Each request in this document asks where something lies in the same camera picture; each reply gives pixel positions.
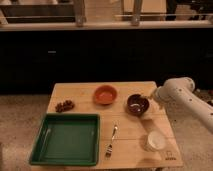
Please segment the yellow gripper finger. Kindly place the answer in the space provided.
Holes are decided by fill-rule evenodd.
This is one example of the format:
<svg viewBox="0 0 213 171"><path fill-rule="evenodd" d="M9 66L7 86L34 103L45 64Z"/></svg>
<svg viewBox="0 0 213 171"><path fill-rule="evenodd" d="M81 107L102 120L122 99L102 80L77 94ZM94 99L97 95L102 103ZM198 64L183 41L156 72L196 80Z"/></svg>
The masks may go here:
<svg viewBox="0 0 213 171"><path fill-rule="evenodd" d="M149 120L154 117L153 110L151 108L147 109L141 116L141 120Z"/></svg>

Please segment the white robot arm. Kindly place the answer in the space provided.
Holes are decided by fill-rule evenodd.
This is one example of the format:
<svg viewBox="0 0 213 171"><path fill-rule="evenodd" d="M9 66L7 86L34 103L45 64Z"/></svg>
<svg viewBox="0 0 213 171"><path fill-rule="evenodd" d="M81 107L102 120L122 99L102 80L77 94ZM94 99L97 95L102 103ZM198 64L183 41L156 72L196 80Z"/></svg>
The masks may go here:
<svg viewBox="0 0 213 171"><path fill-rule="evenodd" d="M203 126L213 134L213 106L197 97L195 81L190 77L167 79L162 86L151 91L146 99L153 99L159 105L175 101L187 109Z"/></svg>

